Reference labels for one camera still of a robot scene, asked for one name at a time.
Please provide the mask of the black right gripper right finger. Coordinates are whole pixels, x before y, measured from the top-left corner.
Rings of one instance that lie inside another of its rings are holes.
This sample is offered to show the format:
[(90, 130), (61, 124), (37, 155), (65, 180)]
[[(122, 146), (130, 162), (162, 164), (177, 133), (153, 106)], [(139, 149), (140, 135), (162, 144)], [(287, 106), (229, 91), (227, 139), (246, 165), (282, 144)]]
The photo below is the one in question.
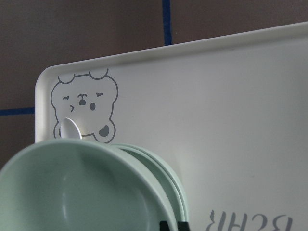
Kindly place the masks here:
[(177, 222), (178, 231), (190, 231), (190, 225), (187, 221)]

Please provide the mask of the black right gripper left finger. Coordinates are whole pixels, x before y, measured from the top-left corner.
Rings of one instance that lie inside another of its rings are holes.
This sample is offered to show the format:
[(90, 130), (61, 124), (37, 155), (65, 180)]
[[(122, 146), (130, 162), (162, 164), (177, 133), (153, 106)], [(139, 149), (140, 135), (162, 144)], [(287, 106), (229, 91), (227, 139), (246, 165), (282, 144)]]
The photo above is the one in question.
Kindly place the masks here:
[(160, 221), (159, 223), (159, 230), (160, 231), (170, 231), (170, 227), (167, 221)]

